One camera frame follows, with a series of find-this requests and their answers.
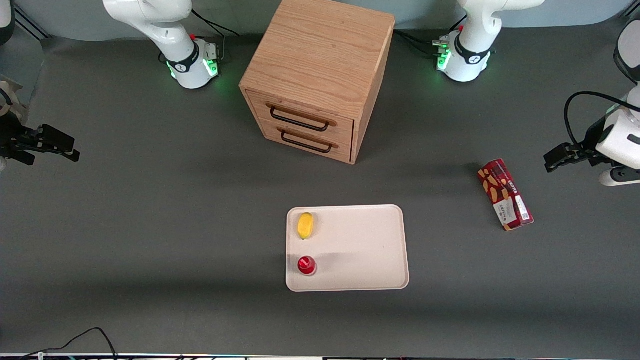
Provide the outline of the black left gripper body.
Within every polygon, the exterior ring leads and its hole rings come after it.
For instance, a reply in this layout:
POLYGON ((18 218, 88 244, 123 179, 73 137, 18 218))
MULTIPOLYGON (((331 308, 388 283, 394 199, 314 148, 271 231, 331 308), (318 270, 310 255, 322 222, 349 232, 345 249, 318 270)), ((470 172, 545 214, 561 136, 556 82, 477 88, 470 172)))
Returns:
POLYGON ((596 146, 605 133, 605 125, 606 119, 600 118, 586 130, 583 141, 579 142, 577 146, 578 157, 606 157, 596 150, 596 146))

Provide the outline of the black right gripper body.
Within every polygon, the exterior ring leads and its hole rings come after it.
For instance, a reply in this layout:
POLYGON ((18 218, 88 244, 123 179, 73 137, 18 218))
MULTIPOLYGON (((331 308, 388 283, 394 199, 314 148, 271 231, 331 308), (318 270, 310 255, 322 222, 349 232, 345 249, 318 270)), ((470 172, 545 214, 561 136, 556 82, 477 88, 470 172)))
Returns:
POLYGON ((13 144, 25 145, 28 151, 34 151, 39 143, 37 137, 41 134, 42 126, 31 129, 20 123, 18 117, 9 112, 0 118, 0 155, 13 157, 15 149, 13 144))

